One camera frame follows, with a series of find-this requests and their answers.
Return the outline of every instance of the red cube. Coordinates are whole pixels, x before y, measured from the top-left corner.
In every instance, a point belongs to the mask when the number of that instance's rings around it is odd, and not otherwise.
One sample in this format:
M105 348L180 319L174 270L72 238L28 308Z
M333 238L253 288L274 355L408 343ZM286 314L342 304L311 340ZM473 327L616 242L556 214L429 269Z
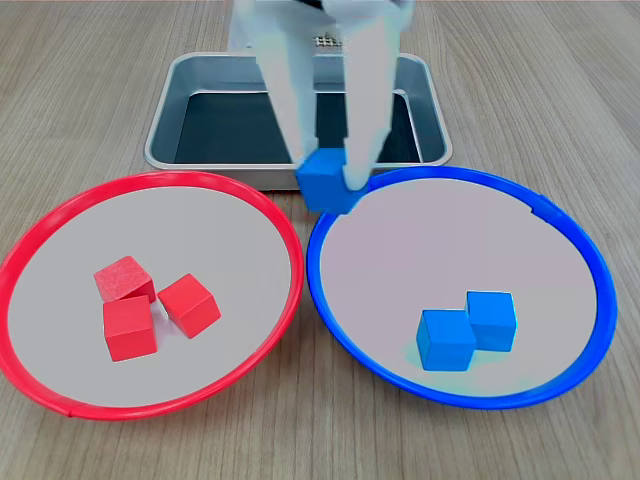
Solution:
M104 336L114 362L158 351L146 295L107 302L102 308Z
M158 292L169 319L193 338L220 318L213 295L190 273Z
M153 280L133 257L124 257L93 275L105 302L146 295L156 300Z

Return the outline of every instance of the stainless steel tray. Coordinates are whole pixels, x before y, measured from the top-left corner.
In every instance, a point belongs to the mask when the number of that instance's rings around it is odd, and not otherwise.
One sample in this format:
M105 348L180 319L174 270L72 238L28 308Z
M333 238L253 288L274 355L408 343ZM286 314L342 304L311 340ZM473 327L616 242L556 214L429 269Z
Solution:
M346 133L342 55L314 57L321 146ZM398 59L394 122L374 172L419 164L441 165L451 141L427 65ZM255 57L190 53L169 68L149 136L146 161L162 170L200 170L240 180L262 191L298 190L294 165L268 102Z

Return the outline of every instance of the tray rim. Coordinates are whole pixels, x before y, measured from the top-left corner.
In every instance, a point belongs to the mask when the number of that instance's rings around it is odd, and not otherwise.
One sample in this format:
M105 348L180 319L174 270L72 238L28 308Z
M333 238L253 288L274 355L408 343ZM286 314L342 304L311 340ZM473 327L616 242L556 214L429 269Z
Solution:
M559 397L584 382L605 358L613 342L618 316L613 278L604 257L591 238L575 220L545 196L510 180L463 167L424 165L382 173L371 177L368 193L389 185L427 178L467 181L506 193L529 205L532 208L532 214L549 223L573 244L587 263L596 290L596 320L587 345L578 358L555 378L515 394L495 397L458 395L409 381L387 370L362 352L344 333L333 316L322 287L320 256L326 235L339 215L323 213L318 218L309 238L306 258L307 283L316 308L332 335L360 364L387 382L418 397L454 407L477 410L524 408Z
M35 253L67 222L111 198L159 187L196 187L226 193L260 211L278 230L289 254L291 284L280 319L260 347L234 370L208 386L162 403L138 407L105 407L68 398L40 383L22 365L9 334L9 306L15 286ZM190 407L233 385L252 371L279 343L300 305L304 285L304 256L293 224L266 195L237 180L208 172L145 172L95 186L51 210L14 245L0 264L0 369L7 379L35 403L68 417L123 421L166 415Z
M173 76L175 74L175 70L178 66L191 58L194 57L228 57L228 58L255 58L255 55L252 55L250 52L189 52L179 57L175 58L171 64L169 65L167 75L165 78L165 82L162 88L162 92L160 94L160 98L158 99L158 103L153 115L153 119L151 121L151 126L149 127L148 135L144 143L143 147L143 156L145 161L153 168L157 170L171 170L171 171L211 171L211 172L232 172L232 171L285 171L293 173L296 169L296 165L294 163L289 164L277 164L277 163L246 163L246 164L235 164L235 163L202 163L202 164L194 164L194 163L184 163L184 164L174 164L174 163L164 163L158 161L151 152L151 146L155 140L158 124L160 123L160 118L162 116L162 111L164 109L164 105L167 100L167 94L169 91L169 87L173 80ZM326 58L341 58L343 55L341 53L316 53L314 57L326 57ZM438 96L436 93L435 85L433 82L433 78L431 76L431 71L427 63L420 57L410 54L410 53L400 53L398 58L405 58L407 60L411 60L417 64L419 64L425 73L425 78L427 79L427 83L429 85L429 91L432 98L433 107L435 110L436 118L438 119L438 126L440 129L440 134L442 135L442 141L444 144L444 152L442 156L434 161L429 163L393 163L393 164L384 164L384 163L376 163L375 170L377 171L390 171L398 168L406 168L406 167L415 167L416 165L429 165L429 166L440 166L447 163L451 160L453 155L453 148L451 145L451 137L449 136L449 131L445 125L444 115L442 113L442 109L440 107L440 102L438 101ZM411 106L407 101L407 106L409 108L409 112L411 112ZM416 146L418 148L418 155L422 160L422 149L420 146L420 141L418 137L415 135L415 128L413 128L413 119L412 122L412 130L414 132L414 138L416 142Z

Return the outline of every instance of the wood grain surface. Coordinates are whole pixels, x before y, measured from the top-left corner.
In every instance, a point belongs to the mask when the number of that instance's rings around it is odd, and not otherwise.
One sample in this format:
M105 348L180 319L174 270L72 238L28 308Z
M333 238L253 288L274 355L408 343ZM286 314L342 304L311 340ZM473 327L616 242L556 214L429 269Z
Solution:
M225 48L230 3L0 3L0 257L62 201L148 170L169 63ZM549 196L609 263L619 324L579 388L520 411L444 407L374 377L305 289L229 390L166 417L50 413L0 377L0 479L640 478L640 4L419 2L450 164ZM315 217L273 195L306 247Z

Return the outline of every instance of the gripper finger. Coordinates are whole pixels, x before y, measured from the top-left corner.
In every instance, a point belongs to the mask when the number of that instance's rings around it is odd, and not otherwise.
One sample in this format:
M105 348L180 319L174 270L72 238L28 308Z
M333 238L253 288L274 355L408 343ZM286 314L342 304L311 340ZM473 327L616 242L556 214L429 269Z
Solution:
M291 161L301 164L318 148L312 35L300 18L277 10L281 2L260 3L243 23Z
M343 172L350 190L367 183L391 131L400 34L391 15L343 29L348 128Z

